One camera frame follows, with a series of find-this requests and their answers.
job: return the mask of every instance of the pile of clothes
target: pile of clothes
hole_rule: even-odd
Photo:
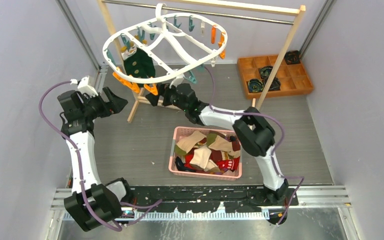
[[[194,131],[177,142],[174,152],[177,170],[183,172],[222,175],[237,170],[241,159],[238,139],[215,131]]]

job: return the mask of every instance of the laundry basket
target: laundry basket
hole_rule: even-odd
[[[192,133],[194,133],[195,131],[200,131],[204,135],[207,135],[210,133],[210,131],[212,131],[212,132],[219,132],[227,136],[236,137],[236,134],[234,131],[178,126],[174,129],[173,142],[171,144],[170,160],[168,163],[168,170],[170,170],[170,172],[172,172],[174,175],[193,177],[193,178],[218,179],[218,180],[228,180],[228,181],[235,181],[236,179],[240,178],[242,176],[242,157],[243,157],[242,147],[240,148],[241,150],[240,161],[236,171],[228,170],[223,175],[217,175],[217,174],[179,171],[177,169],[176,163],[175,163],[175,159],[177,157],[175,153],[175,145],[180,139],[192,135]]]

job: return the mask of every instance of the wooden box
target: wooden box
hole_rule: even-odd
[[[273,66],[277,57],[277,55],[266,55],[241,57],[237,59],[240,81],[247,99],[256,99],[261,95],[261,92],[249,92],[247,82],[251,79],[259,79],[262,81],[259,68]],[[267,98],[304,95],[311,93],[314,89],[302,63],[287,65],[283,59],[276,77],[280,81],[280,90],[269,91],[266,96]]]

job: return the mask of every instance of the white wall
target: white wall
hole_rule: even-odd
[[[70,171],[65,142],[38,112],[55,83],[96,71],[53,0],[0,0],[0,240],[39,240]],[[45,114],[61,125],[56,96]]]
[[[125,0],[124,2],[145,3],[148,5],[156,5],[164,0]],[[325,0],[236,0],[236,2],[244,2],[251,4],[263,4],[276,7],[295,8],[299,9],[300,5],[306,5],[306,13],[302,23],[295,35],[295,38],[290,46],[290,50],[299,50],[302,46],[308,32],[310,31],[313,23],[319,14]],[[76,20],[78,21],[89,45],[91,46],[95,56],[99,58],[100,62],[104,61],[102,56],[102,46],[105,41],[110,37],[107,26],[102,17],[101,11],[98,7],[96,0],[67,0],[70,9],[72,10]],[[181,4],[166,2],[167,6],[173,8],[183,8],[191,10],[200,10],[205,12],[215,12],[224,14],[234,14],[250,17],[269,18],[275,20],[288,20],[292,21],[293,17],[280,16],[274,14],[263,14],[249,11],[238,11],[234,9],[223,9],[217,7],[207,7],[200,5]],[[155,10],[150,8],[140,8],[134,6],[114,5],[107,4],[117,31],[132,25],[141,23],[143,21],[155,17]],[[219,59],[219,63],[236,63],[239,57],[277,54],[285,43],[290,25],[280,25],[266,22],[255,22],[249,20],[240,20],[225,17],[205,16],[214,22],[220,24],[226,29],[228,34],[228,41],[226,47],[226,58]],[[184,19],[181,29],[189,33],[188,19]],[[209,26],[206,27],[206,35],[201,37],[200,22],[195,22],[195,29],[191,35],[202,41],[207,46],[211,46],[210,36],[211,30]],[[172,50],[170,45],[160,45],[154,50],[166,63],[178,64],[184,63],[177,54]],[[195,58],[203,57],[194,51],[192,44],[187,44],[185,49],[192,53]],[[112,55],[116,62],[120,63],[120,59],[115,53],[115,47],[110,48]]]
[[[384,239],[384,1],[337,1],[304,63],[332,177],[365,239]]]

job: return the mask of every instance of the wooden floor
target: wooden floor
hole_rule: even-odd
[[[236,64],[218,64],[212,68],[216,79],[214,105],[243,110],[251,105],[245,99]],[[208,73],[194,70],[197,84],[191,84],[196,96],[209,102],[212,82]],[[157,69],[157,76],[165,74]],[[169,156],[174,129],[193,127],[183,111],[152,107],[141,103],[132,123],[127,123],[134,101],[127,87],[119,83],[109,69],[105,86],[128,100],[125,109],[111,117],[95,121],[95,158],[103,183],[125,178],[130,185],[236,185],[262,184],[263,176],[253,157],[243,153],[243,174],[237,181],[222,181],[175,176],[169,172]],[[281,171],[286,176],[305,176],[304,184],[332,184],[331,175],[305,96],[276,97],[264,100],[262,113],[277,118],[285,127],[283,144],[276,151]],[[279,128],[275,139],[280,137]]]

